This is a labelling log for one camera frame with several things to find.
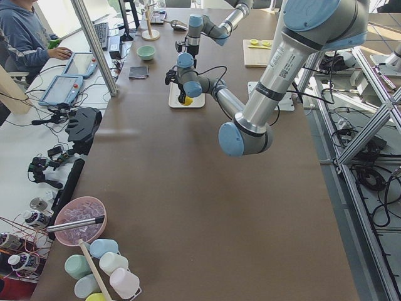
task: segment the yellow item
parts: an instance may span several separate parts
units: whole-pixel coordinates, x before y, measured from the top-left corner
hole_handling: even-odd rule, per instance
[[[188,106],[190,105],[192,102],[194,102],[194,100],[191,97],[186,96],[184,103],[182,103],[182,105]]]
[[[85,301],[106,301],[106,298],[102,293],[93,293]]]
[[[271,49],[270,47],[266,46],[254,46],[254,45],[248,45],[248,48]]]
[[[271,46],[271,43],[269,41],[262,40],[262,45],[263,46]]]

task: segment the cup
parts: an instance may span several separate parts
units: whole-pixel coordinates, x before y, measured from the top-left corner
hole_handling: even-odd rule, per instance
[[[100,293],[100,287],[93,274],[79,279],[74,287],[74,293],[78,298],[85,299],[92,293]]]
[[[100,258],[99,267],[110,276],[117,268],[128,270],[128,259],[119,254],[107,252]]]
[[[99,238],[90,244],[90,255],[100,259],[105,253],[118,253],[118,244],[115,240],[106,240]]]
[[[106,301],[106,298],[102,293],[93,293],[85,301]]]
[[[139,278],[124,268],[117,268],[110,275],[110,285],[122,299],[130,299],[140,290]]]
[[[64,269],[71,277],[77,280],[92,273],[85,256],[77,254],[67,258]]]

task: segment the green bowl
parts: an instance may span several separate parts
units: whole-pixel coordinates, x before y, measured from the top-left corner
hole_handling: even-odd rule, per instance
[[[144,61],[151,60],[156,53],[156,49],[150,45],[143,45],[137,49],[137,55]]]

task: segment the white plate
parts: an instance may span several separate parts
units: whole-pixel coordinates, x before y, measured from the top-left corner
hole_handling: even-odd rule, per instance
[[[190,105],[182,105],[178,101],[178,96],[180,96],[180,89],[175,83],[170,84],[170,95],[169,95],[169,106],[171,108],[201,108],[205,105],[205,95],[193,98],[193,102]]]

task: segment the hand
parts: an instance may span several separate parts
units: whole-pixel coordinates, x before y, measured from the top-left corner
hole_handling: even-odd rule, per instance
[[[56,47],[48,50],[50,58],[58,58],[59,60],[68,60],[72,54],[72,51],[66,47]]]

